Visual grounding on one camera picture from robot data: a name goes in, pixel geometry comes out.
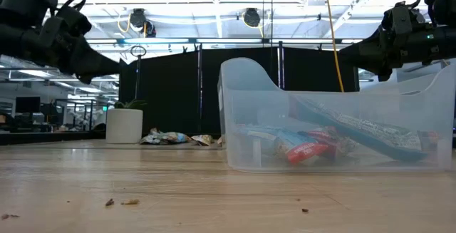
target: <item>clear plastic bin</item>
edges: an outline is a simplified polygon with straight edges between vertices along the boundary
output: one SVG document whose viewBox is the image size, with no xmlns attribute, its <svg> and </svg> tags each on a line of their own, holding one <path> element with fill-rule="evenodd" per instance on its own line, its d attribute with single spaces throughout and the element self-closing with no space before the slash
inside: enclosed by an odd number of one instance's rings
<svg viewBox="0 0 456 233">
<path fill-rule="evenodd" d="M 449 170 L 455 69 L 372 92 L 290 92 L 251 59 L 226 61 L 227 162 L 246 172 Z"/>
</svg>

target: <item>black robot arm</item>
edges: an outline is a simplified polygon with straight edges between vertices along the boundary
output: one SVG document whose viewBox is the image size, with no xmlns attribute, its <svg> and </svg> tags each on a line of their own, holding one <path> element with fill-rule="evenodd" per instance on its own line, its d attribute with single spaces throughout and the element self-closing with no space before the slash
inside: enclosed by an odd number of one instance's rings
<svg viewBox="0 0 456 233">
<path fill-rule="evenodd" d="M 385 12 L 382 24 L 372 36 L 339 51 L 341 61 L 386 81 L 392 68 L 400 68 L 404 63 L 429 65 L 433 60 L 456 57 L 456 0 L 425 3 L 432 23 L 425 23 L 414 9 L 418 2 L 398 3 Z"/>
<path fill-rule="evenodd" d="M 83 83 L 119 73 L 118 63 L 94 51 L 84 38 L 91 29 L 73 0 L 57 8 L 57 0 L 0 0 L 0 54 L 57 67 Z M 48 9 L 51 17 L 42 22 Z"/>
</svg>

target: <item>black partition wall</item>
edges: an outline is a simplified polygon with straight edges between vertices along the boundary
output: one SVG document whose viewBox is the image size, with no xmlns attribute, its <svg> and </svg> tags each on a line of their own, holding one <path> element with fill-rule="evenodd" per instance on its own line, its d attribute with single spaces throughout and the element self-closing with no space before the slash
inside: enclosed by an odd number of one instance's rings
<svg viewBox="0 0 456 233">
<path fill-rule="evenodd" d="M 138 62 L 121 66 L 119 100 L 135 98 Z M 141 60 L 138 100 L 144 100 L 142 131 L 152 128 L 199 132 L 198 53 L 189 52 Z"/>
<path fill-rule="evenodd" d="M 277 85 L 277 48 L 233 48 L 202 51 L 202 114 L 201 131 L 220 134 L 217 83 L 220 66 L 231 58 L 250 58 L 259 63 Z"/>
<path fill-rule="evenodd" d="M 358 71 L 353 66 L 339 63 L 345 92 L 359 91 Z M 284 90 L 333 91 L 338 82 L 333 51 L 305 48 L 284 48 Z"/>
<path fill-rule="evenodd" d="M 285 90 L 340 91 L 332 52 L 284 48 Z M 203 50 L 143 59 L 140 69 L 140 100 L 145 100 L 142 131 L 151 128 L 186 134 L 220 134 L 217 84 L 220 66 L 231 58 L 258 62 L 277 85 L 278 48 Z M 358 90 L 358 74 L 341 66 L 345 91 Z M 122 102 L 135 98 L 137 62 L 121 62 Z"/>
</svg>

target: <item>green plant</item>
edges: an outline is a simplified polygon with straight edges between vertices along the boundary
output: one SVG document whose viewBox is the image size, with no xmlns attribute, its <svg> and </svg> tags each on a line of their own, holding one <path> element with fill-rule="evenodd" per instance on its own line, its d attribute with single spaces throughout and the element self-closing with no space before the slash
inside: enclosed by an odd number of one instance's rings
<svg viewBox="0 0 456 233">
<path fill-rule="evenodd" d="M 114 108 L 142 110 L 147 103 L 143 100 L 132 100 L 129 103 L 116 102 Z"/>
</svg>

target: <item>table surface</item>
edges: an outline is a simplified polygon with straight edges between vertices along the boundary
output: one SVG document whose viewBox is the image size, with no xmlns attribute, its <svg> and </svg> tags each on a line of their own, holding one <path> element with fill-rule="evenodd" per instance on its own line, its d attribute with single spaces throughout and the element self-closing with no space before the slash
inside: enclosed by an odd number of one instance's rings
<svg viewBox="0 0 456 233">
<path fill-rule="evenodd" d="M 20 215 L 0 232 L 456 232 L 454 172 L 249 174 L 220 150 L 139 148 L 0 147 L 0 214 Z"/>
</svg>

